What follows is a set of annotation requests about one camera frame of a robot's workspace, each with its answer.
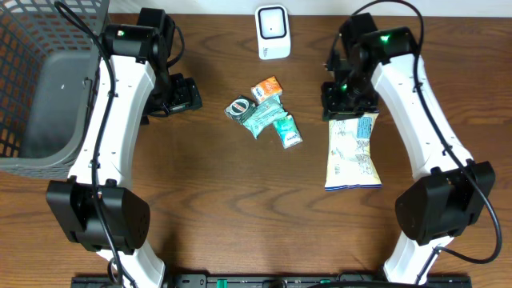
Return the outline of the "green Zam-Buk tin box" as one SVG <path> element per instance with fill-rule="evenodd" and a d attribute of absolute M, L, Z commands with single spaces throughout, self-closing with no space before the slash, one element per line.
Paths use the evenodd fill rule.
<path fill-rule="evenodd" d="M 256 103 L 245 97 L 239 95 L 227 108 L 224 109 L 226 116 L 234 120 L 238 124 L 243 124 L 252 114 L 256 111 Z"/>

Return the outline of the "small teal tissue packet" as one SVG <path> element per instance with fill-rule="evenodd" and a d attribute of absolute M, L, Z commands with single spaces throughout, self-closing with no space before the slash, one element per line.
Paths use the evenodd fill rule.
<path fill-rule="evenodd" d="M 280 137 L 284 149 L 288 149 L 302 142 L 302 136 L 296 127 L 292 115 L 287 115 L 284 118 L 280 118 L 279 120 L 275 121 L 273 125 L 278 133 L 278 136 Z"/>

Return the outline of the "yellow white snack bag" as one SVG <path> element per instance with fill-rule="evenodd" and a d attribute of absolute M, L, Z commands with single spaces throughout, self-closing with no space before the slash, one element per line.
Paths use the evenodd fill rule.
<path fill-rule="evenodd" d="M 378 113 L 366 113 L 360 118 L 328 121 L 326 191 L 382 187 L 370 153 L 377 117 Z"/>

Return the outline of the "orange white small box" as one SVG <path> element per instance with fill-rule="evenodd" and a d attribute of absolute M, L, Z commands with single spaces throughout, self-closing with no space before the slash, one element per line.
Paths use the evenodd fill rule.
<path fill-rule="evenodd" d="M 283 90 L 275 76 L 271 76 L 251 88 L 251 93 L 258 104 L 274 99 L 281 102 Z"/>

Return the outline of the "teal snack packet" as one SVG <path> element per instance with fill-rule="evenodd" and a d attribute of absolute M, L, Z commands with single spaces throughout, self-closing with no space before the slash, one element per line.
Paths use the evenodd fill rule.
<path fill-rule="evenodd" d="M 280 101 L 271 98 L 258 105 L 243 125 L 252 133 L 254 138 L 257 138 L 268 125 L 287 115 L 288 112 L 285 111 Z"/>

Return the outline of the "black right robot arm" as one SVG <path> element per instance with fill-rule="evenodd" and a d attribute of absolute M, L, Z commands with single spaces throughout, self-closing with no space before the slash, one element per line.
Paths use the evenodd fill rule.
<path fill-rule="evenodd" d="M 361 120 L 384 102 L 408 153 L 414 184 L 396 200 L 401 233 L 382 273 L 388 282 L 422 285 L 435 260 L 477 222 L 495 172 L 461 144 L 434 96 L 421 56 L 423 38 L 409 28 L 379 29 L 356 12 L 341 26 L 322 85 L 323 119 Z"/>

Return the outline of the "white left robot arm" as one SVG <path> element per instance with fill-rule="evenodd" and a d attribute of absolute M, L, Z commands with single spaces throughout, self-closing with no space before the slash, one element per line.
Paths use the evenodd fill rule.
<path fill-rule="evenodd" d="M 174 20 L 144 8 L 133 25 L 110 24 L 91 40 L 98 48 L 98 94 L 85 140 L 64 181 L 52 181 L 46 201 L 69 241 L 107 260 L 114 287 L 160 287 L 166 266 L 147 235 L 150 207 L 132 191 L 139 128 L 202 106 L 192 78 L 171 74 Z"/>

